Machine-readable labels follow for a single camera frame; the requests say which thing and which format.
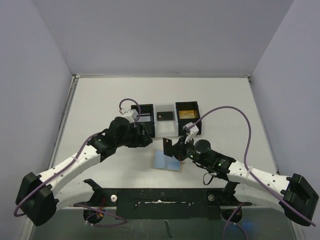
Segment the black white card tray organizer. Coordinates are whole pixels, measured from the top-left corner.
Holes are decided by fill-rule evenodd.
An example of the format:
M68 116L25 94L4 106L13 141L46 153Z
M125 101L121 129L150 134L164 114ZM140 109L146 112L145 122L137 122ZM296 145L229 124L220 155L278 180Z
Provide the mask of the black white card tray organizer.
M181 137L184 126L201 118L197 101L141 104L138 120L152 139Z

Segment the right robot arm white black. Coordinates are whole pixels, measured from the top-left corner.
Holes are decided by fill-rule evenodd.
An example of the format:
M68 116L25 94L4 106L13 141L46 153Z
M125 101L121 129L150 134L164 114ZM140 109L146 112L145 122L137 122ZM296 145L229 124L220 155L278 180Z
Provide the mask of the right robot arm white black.
M252 203L271 207L301 226L314 226L312 221L319 195L309 182L297 173L292 176L265 172L212 150L208 140L176 143L163 139L163 152L178 161L190 159L214 178L227 182L223 200L230 205Z

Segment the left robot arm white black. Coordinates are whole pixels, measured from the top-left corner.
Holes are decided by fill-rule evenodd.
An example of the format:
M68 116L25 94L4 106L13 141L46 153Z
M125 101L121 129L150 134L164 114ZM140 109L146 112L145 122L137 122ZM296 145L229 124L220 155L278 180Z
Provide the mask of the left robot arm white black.
M85 170L114 155L118 148L145 148L153 142L143 123L116 117L108 128L89 136L80 149L60 164L39 174L25 175L15 200L15 217L27 216L36 226L64 208L58 193Z

